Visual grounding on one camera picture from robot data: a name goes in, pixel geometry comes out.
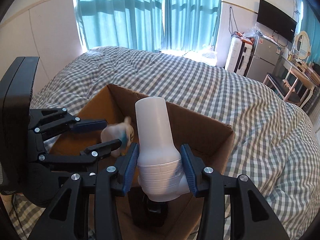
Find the wall trim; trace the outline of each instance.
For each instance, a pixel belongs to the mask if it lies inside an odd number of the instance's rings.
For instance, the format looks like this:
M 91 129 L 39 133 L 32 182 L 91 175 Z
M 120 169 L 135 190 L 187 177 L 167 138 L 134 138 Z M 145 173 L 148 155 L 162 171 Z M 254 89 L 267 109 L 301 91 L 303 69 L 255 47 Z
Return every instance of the wall trim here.
M 47 2 L 47 1 L 50 1 L 50 0 L 40 0 L 38 2 L 35 2 L 33 4 L 30 4 L 28 5 L 27 7 L 21 9 L 20 11 L 16 12 L 14 15 L 12 15 L 11 17 L 9 17 L 8 19 L 6 19 L 2 24 L 0 24 L 0 29 L 7 25 L 9 22 L 11 22 L 13 19 L 17 18 L 19 15 L 23 14 L 24 12 L 30 10 L 31 8 L 41 4 L 41 3 L 44 3 L 44 2 Z
M 231 2 L 226 2 L 226 1 L 222 1 L 222 2 L 227 3 L 227 4 L 230 4 L 230 5 L 234 5 L 234 6 L 237 6 L 237 7 L 239 7 L 239 8 L 245 9 L 245 10 L 247 10 L 247 11 L 249 11 L 249 12 L 252 12 L 252 13 L 258 14 L 258 13 L 257 13 L 257 12 L 255 12 L 255 11 L 252 11 L 252 10 L 250 10 L 250 9 L 246 8 L 246 7 L 243 7 L 243 6 L 240 6 L 240 5 L 237 5 L 237 4 L 234 4 L 234 3 L 231 3 Z

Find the white suitcase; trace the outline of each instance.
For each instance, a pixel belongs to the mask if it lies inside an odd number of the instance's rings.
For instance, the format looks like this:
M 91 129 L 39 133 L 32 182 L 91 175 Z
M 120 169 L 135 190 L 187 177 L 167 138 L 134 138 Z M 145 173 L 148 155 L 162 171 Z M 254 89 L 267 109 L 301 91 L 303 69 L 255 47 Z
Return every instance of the white suitcase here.
M 249 62 L 252 45 L 232 37 L 225 69 L 243 76 Z

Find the wooden chair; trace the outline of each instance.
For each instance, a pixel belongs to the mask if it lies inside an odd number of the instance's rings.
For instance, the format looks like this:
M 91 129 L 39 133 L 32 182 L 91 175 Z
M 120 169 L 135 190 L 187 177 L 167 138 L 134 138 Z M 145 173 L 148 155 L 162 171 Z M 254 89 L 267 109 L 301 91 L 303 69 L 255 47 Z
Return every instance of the wooden chair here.
M 263 84 L 267 85 L 268 80 L 271 81 L 273 86 L 277 89 L 279 92 L 280 96 L 282 97 L 283 101 L 289 102 L 292 104 L 295 104 L 302 108 L 308 100 L 311 98 L 313 94 L 313 90 L 315 88 L 315 84 L 306 76 L 306 74 L 301 72 L 298 68 L 291 68 L 290 71 L 288 72 L 286 79 L 289 77 L 289 75 L 292 74 L 296 77 L 296 80 L 294 81 L 292 87 L 288 89 L 283 81 L 282 78 L 277 77 L 271 73 L 267 73 L 266 78 L 263 81 Z M 301 81 L 301 83 L 307 88 L 303 96 L 300 98 L 296 92 L 293 92 L 293 89 L 297 85 L 298 81 Z

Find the curtain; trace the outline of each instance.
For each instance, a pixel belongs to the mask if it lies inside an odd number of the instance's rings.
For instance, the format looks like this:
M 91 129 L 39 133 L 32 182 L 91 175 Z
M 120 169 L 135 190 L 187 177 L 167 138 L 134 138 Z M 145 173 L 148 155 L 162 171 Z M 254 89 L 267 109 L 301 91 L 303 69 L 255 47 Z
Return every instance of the curtain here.
M 80 40 L 87 49 L 161 48 L 162 0 L 74 0 L 74 3 Z
M 165 0 L 164 48 L 198 51 L 215 45 L 221 0 Z
M 306 31 L 310 39 L 311 55 L 308 61 L 320 64 L 320 23 L 307 0 L 303 0 L 301 30 Z

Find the gingham bedspread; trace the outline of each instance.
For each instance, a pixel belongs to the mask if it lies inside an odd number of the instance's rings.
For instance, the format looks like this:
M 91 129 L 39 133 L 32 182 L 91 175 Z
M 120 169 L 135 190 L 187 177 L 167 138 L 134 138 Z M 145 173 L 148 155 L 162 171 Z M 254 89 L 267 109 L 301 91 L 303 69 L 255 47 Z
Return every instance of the gingham bedspread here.
M 31 107 L 66 107 L 77 114 L 109 83 L 230 124 L 236 138 L 225 175 L 247 174 L 290 239 L 299 239 L 308 228 L 320 205 L 320 152 L 311 121 L 300 108 L 283 102 L 263 84 L 224 69 L 119 47 L 95 48 L 79 56 L 33 97 Z M 42 210 L 29 202 L 17 204 L 29 233 Z M 22 237 L 16 217 L 10 215 Z

